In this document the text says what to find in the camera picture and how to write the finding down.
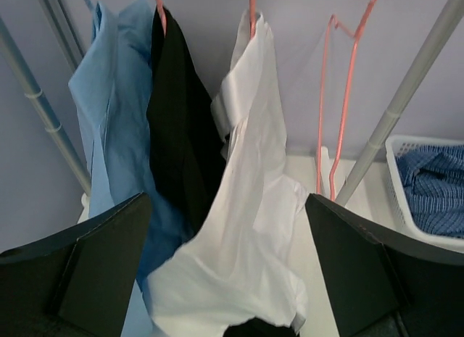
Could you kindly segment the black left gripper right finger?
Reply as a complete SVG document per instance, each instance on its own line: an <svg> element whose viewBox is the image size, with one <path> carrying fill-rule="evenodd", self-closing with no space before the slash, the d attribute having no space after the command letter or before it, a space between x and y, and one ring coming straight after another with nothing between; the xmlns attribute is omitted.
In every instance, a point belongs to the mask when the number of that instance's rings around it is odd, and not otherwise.
<svg viewBox="0 0 464 337"><path fill-rule="evenodd" d="M321 195L305 210L340 336L463 335L463 254Z"/></svg>

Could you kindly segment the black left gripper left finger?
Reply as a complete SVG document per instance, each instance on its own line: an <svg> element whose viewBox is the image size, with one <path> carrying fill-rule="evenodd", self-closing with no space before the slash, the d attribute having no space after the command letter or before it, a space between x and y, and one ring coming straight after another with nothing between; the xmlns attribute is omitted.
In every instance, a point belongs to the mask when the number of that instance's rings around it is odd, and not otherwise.
<svg viewBox="0 0 464 337"><path fill-rule="evenodd" d="M152 212L147 194L1 253L2 336L119 336Z"/></svg>

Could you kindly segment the blue checked shirt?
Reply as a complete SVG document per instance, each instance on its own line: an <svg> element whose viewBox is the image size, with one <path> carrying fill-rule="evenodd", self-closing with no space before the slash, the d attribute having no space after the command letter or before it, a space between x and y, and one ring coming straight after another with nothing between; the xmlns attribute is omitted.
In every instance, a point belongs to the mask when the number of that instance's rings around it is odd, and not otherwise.
<svg viewBox="0 0 464 337"><path fill-rule="evenodd" d="M425 233L463 237L463 146L424 145L396 158L415 225Z"/></svg>

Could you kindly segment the white shirt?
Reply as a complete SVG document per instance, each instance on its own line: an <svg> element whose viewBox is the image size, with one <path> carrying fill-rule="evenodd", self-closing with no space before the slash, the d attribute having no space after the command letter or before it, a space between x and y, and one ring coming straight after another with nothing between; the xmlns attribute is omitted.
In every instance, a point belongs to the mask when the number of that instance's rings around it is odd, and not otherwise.
<svg viewBox="0 0 464 337"><path fill-rule="evenodd" d="M151 319L168 336L222 336L252 319L299 332L309 303L289 251L308 193L284 171L276 53L261 12L242 15L211 113L225 172L198 234L145 280Z"/></svg>

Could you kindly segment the pink hanger of checked shirt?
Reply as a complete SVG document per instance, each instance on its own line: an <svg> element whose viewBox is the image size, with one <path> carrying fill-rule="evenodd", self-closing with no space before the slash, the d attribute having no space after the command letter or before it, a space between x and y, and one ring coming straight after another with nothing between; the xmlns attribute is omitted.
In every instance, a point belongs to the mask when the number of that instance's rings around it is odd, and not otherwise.
<svg viewBox="0 0 464 337"><path fill-rule="evenodd" d="M341 159L341 153L344 143L344 132L347 122L347 114L349 108L349 100L351 96L352 90L352 80L355 70L355 62L357 58L357 50L358 45L360 43L360 39L362 38L365 26L367 21L373 11L374 6L378 0L370 0L368 5L360 19L360 23L358 24L355 31L351 31L335 14L332 14L329 18L326 32L324 36L324 44L323 44L323 58L322 58L322 66L321 66L321 73L320 73L320 90L319 90L319 112L318 112L318 141L317 141L317 149L316 149L316 193L323 194L323 116L324 116L324 101L325 101L325 89L326 89L326 71L327 71L327 61L328 61L328 50L329 50L329 41L331 35L331 29L334 30L341 29L349 38L353 40L352 50L349 59L349 66L347 71L347 79L346 85L344 89L344 98L341 107L341 119L339 123L339 132L336 144L336 154L333 159L333 164L328 174L328 191L329 191L329 199L331 201L335 201L336 198L336 186L335 186L335 174L337 168L339 166L339 162Z"/></svg>

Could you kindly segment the pink hanger of white shirt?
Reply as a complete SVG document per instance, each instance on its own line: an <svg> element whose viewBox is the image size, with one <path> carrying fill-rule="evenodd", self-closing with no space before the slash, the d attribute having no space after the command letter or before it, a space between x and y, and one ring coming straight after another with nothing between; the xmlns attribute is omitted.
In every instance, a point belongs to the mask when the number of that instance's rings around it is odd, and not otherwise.
<svg viewBox="0 0 464 337"><path fill-rule="evenodd" d="M249 32L251 39L254 38L256 32L256 1L249 0Z"/></svg>

